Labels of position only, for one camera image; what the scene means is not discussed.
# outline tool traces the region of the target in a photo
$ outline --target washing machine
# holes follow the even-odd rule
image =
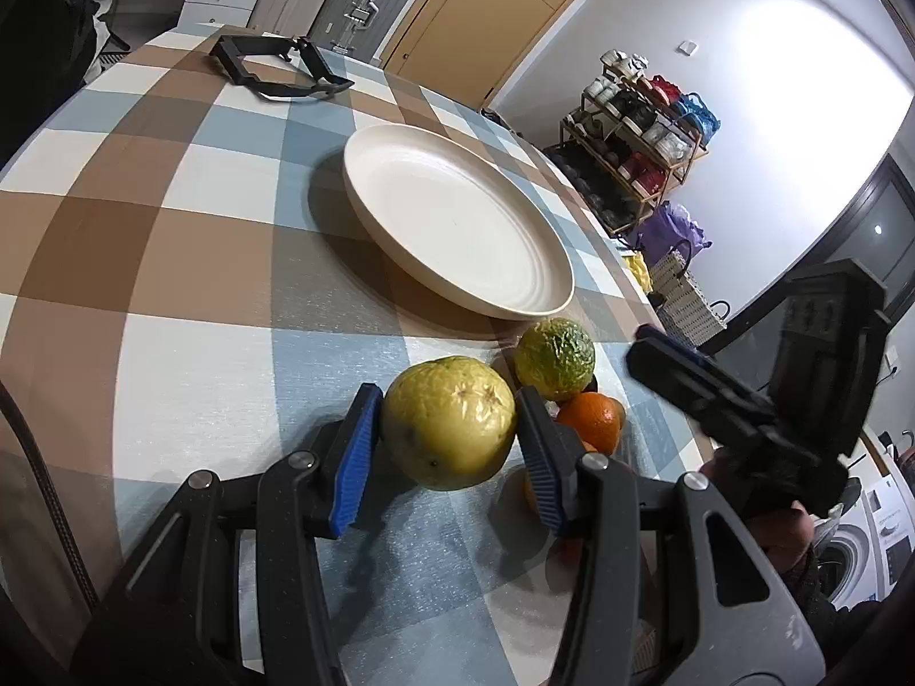
[[[822,593],[837,609],[882,601],[913,547],[915,524],[903,492],[893,476],[882,477],[844,508],[834,531],[817,547]]]
[[[874,522],[872,549],[877,562],[877,597],[886,598],[896,586],[915,546],[915,524],[904,493],[893,476],[883,477],[866,491]]]
[[[822,593],[837,609],[882,597],[873,533],[868,494],[860,492],[854,505],[842,513],[831,534],[816,548]]]

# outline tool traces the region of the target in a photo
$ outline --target silver suitcase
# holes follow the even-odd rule
[[[407,0],[324,0],[308,32],[318,46],[369,62]]]

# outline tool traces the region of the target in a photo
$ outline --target wooden door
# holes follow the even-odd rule
[[[565,1],[425,0],[384,67],[477,109]]]

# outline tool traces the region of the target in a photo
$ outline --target checkered tablecloth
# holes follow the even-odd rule
[[[619,455],[674,479],[701,458],[678,412],[626,377],[653,313],[595,217],[543,155],[474,111],[337,54],[355,85],[274,101],[228,84],[215,26],[170,31],[59,110],[0,174],[0,377],[50,466],[102,591],[177,485],[201,467],[252,474],[446,354],[499,361],[524,325],[470,313],[399,270],[342,188],[347,138],[402,122],[492,162],[568,250],[564,313],[628,406]],[[289,80],[280,60],[255,59]],[[549,673],[574,571],[525,508],[517,446],[477,488],[415,488],[376,458],[363,510],[319,552],[354,684],[534,686]],[[86,613],[25,459],[0,425],[0,561],[23,616],[61,657]],[[245,657],[260,653],[253,543],[241,581]]]

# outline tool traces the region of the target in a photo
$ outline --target ceramic plate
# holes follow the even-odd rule
[[[349,137],[343,168],[372,239],[455,304],[519,320],[555,314],[572,298],[572,264],[540,210],[451,139],[413,126],[365,127]]]

